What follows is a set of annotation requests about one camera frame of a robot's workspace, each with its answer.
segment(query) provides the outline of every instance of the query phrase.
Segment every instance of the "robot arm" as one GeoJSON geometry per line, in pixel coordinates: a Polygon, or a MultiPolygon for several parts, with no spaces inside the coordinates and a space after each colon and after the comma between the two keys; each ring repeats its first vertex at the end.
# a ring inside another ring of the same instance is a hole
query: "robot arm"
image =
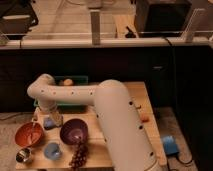
{"type": "Polygon", "coordinates": [[[45,111],[54,108],[56,100],[93,105],[115,171],[161,171],[137,109],[121,82],[58,87],[50,75],[43,74],[29,86],[28,94],[45,111]]]}

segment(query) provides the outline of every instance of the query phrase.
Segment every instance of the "grapes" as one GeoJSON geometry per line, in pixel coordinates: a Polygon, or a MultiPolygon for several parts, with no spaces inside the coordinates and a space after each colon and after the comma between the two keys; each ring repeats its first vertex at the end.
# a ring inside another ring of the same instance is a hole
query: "grapes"
{"type": "Polygon", "coordinates": [[[86,163],[86,155],[88,153],[88,148],[85,143],[78,143],[76,146],[75,152],[72,156],[72,160],[69,163],[69,166],[73,171],[83,166],[86,163]]]}

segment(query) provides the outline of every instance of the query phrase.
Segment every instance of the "cup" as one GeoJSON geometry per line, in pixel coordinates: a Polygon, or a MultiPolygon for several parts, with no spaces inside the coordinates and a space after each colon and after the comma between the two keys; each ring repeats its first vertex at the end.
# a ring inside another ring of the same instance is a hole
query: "cup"
{"type": "Polygon", "coordinates": [[[22,148],[16,154],[16,161],[18,163],[31,163],[33,158],[34,156],[30,148],[22,148]]]}
{"type": "Polygon", "coordinates": [[[58,160],[61,157],[61,150],[58,143],[51,142],[44,149],[44,156],[50,160],[58,160]]]}

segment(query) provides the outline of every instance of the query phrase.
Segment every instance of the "blue object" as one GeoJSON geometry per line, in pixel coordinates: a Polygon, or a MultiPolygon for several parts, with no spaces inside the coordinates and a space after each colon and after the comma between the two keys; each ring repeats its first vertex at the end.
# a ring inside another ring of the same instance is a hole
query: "blue object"
{"type": "Polygon", "coordinates": [[[166,136],[161,138],[163,142],[163,148],[167,156],[177,155],[179,153],[178,146],[172,136],[166,136]]]}

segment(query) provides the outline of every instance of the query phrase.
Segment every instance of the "purple bowl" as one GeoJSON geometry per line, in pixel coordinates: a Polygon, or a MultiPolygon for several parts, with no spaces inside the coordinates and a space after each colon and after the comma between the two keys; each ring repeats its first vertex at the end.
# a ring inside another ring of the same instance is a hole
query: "purple bowl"
{"type": "Polygon", "coordinates": [[[88,138],[86,122],[81,119],[67,121],[61,128],[60,138],[67,145],[75,145],[80,142],[85,143],[88,138]]]}

